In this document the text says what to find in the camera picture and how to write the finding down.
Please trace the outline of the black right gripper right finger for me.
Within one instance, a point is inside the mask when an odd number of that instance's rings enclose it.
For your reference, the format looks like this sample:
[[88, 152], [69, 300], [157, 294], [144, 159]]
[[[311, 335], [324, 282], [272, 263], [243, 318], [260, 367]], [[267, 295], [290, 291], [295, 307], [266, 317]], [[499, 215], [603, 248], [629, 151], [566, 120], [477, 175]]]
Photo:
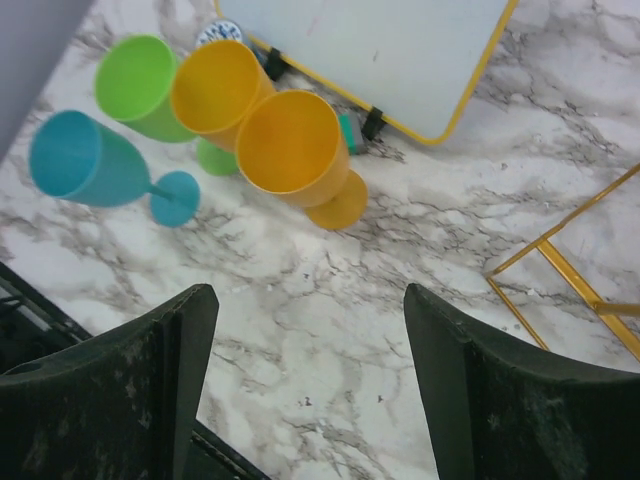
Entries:
[[635, 479], [639, 377], [573, 360], [411, 284], [404, 317], [442, 479]]

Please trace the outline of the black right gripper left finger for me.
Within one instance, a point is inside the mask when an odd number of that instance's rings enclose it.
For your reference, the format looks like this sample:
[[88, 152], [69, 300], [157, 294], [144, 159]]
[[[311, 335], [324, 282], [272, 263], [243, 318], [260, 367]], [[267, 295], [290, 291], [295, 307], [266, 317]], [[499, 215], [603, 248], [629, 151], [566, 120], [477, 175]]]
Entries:
[[3, 374], [2, 478], [182, 478], [218, 310], [196, 284]]

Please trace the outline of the blue plastic wine glass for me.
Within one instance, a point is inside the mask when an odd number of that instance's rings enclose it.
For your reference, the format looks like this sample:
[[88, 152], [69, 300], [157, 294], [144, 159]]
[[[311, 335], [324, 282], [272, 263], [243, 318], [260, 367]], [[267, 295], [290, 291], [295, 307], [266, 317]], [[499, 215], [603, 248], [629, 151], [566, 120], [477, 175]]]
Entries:
[[110, 208], [149, 195], [154, 221], [169, 228], [188, 223], [200, 204], [192, 175], [172, 171], [154, 182], [129, 140], [80, 111], [48, 118], [34, 134], [28, 163], [36, 187], [60, 200]]

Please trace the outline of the yellow plastic wine glass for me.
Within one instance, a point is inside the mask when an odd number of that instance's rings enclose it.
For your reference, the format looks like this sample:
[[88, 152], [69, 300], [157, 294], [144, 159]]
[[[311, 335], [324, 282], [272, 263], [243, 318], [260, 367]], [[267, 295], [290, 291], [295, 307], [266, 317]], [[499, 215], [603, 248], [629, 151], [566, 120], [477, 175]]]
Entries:
[[367, 207], [368, 189], [350, 167], [339, 118], [312, 92], [283, 90], [261, 101], [241, 125], [236, 158], [254, 187], [323, 229], [347, 228]]

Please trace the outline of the green plastic wine glass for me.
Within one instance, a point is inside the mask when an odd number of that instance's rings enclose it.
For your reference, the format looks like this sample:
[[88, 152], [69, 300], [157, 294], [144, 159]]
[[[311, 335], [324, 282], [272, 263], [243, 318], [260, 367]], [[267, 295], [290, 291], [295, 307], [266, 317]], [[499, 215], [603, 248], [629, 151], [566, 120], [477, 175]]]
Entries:
[[97, 105], [113, 120], [148, 138], [165, 143], [194, 139], [198, 135], [179, 122], [170, 104], [174, 77], [188, 56], [179, 59], [166, 42], [151, 35], [122, 40], [96, 72]]

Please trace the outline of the orange plastic wine glass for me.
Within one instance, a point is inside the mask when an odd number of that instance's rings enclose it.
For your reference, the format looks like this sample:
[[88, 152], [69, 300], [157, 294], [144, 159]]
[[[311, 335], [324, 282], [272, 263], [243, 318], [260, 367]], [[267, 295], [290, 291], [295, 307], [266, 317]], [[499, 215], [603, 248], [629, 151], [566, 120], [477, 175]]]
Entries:
[[245, 117], [274, 93], [274, 85], [249, 47], [220, 40], [194, 50], [179, 66], [170, 104], [189, 131], [233, 152]]

